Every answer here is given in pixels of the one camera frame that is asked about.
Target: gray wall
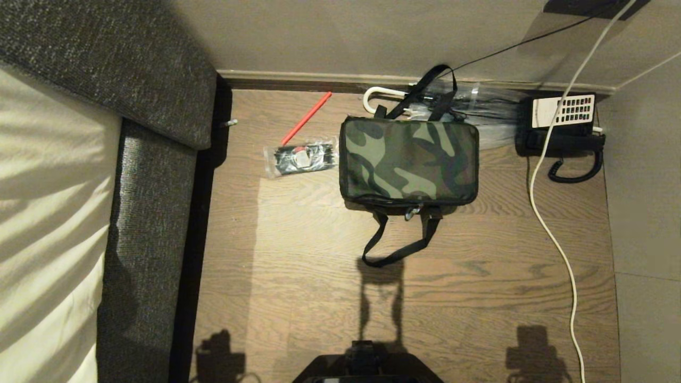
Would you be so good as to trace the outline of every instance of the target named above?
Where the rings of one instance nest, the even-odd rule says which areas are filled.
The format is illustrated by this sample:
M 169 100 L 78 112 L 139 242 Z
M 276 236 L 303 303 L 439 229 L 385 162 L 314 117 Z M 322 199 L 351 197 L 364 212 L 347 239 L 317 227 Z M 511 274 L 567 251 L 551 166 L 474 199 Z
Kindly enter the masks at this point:
M 681 382 L 681 57 L 599 109 L 622 382 Z
M 171 0 L 218 70 L 421 76 L 582 18 L 542 14 L 546 0 Z M 606 20 L 588 21 L 458 74 L 568 82 Z M 580 83 L 615 87 L 681 50 L 681 1 L 654 0 L 618 23 Z

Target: red pencil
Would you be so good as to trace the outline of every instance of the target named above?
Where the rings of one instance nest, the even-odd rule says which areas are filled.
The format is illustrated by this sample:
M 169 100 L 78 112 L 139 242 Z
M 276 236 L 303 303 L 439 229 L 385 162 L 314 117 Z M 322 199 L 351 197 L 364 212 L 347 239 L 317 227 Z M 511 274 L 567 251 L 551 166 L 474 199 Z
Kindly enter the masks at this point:
M 286 145 L 286 143 L 289 142 L 289 141 L 296 135 L 296 133 L 298 133 L 298 131 L 300 130 L 300 128 L 301 128 L 303 125 L 305 125 L 305 123 L 306 123 L 310 118 L 312 118 L 312 116 L 315 115 L 315 113 L 321 108 L 322 105 L 324 105 L 324 103 L 326 102 L 327 99 L 329 99 L 329 97 L 331 97 L 331 92 L 327 92 L 327 93 L 321 98 L 321 100 L 319 100 L 319 102 L 317 102 L 317 103 L 312 107 L 312 109 L 310 109 L 310 111 L 307 112 L 307 114 L 305 115 L 305 117 L 303 117 L 302 119 L 300 119 L 300 121 L 298 121 L 298 123 L 296 124 L 296 126 L 294 126 L 294 128 L 291 129 L 291 131 L 286 135 L 286 137 L 284 137 L 284 138 L 281 140 L 281 146 Z

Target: power outlet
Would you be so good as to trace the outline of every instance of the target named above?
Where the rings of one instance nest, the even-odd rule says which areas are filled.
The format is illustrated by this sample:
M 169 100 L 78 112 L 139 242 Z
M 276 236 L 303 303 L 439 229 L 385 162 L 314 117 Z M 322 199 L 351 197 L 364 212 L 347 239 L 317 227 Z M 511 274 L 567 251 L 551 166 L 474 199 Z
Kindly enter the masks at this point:
M 638 12 L 650 0 L 638 0 L 627 10 L 620 20 L 626 20 Z M 626 0 L 549 0 L 544 12 L 552 14 L 572 14 L 612 19 L 627 4 Z

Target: wooden floor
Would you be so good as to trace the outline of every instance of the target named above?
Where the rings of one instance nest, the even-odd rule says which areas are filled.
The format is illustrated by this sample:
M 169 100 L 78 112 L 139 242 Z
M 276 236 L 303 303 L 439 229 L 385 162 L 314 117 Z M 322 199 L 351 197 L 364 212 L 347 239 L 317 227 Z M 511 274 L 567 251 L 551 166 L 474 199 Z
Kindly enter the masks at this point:
M 476 201 L 446 216 L 430 247 L 403 265 L 368 270 L 358 258 L 377 223 L 345 208 L 337 170 L 264 178 L 263 147 L 276 146 L 320 97 L 235 91 L 239 124 L 215 173 L 194 337 L 198 347 L 229 332 L 232 357 L 218 364 L 233 365 L 215 367 L 219 373 L 245 371 L 244 383 L 291 382 L 316 356 L 342 354 L 359 339 L 362 319 L 365 339 L 406 348 L 445 382 L 506 382 L 519 372 L 507 368 L 507 353 L 521 356 L 511 364 L 522 373 L 542 376 L 519 382 L 567 382 L 562 369 L 579 382 L 567 270 L 528 201 L 536 158 L 528 164 L 512 146 L 482 151 Z M 334 94 L 300 139 L 337 135 L 347 115 L 367 115 L 360 95 Z M 584 173 L 591 161 L 571 159 L 565 172 Z M 557 184 L 545 176 L 552 163 L 540 172 L 536 198 L 577 279 L 586 375 L 590 383 L 619 382 L 603 173 Z M 373 253 L 420 234 L 418 219 L 392 219 Z M 236 365 L 243 354 L 246 365 Z

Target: white bedsheet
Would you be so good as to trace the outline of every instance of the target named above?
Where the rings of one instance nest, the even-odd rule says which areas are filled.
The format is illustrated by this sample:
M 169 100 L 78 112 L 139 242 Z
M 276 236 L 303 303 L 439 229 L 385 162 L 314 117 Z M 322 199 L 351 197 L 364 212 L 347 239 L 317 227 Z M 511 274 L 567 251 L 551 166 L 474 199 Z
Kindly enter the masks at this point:
M 96 382 L 121 119 L 0 66 L 0 382 Z

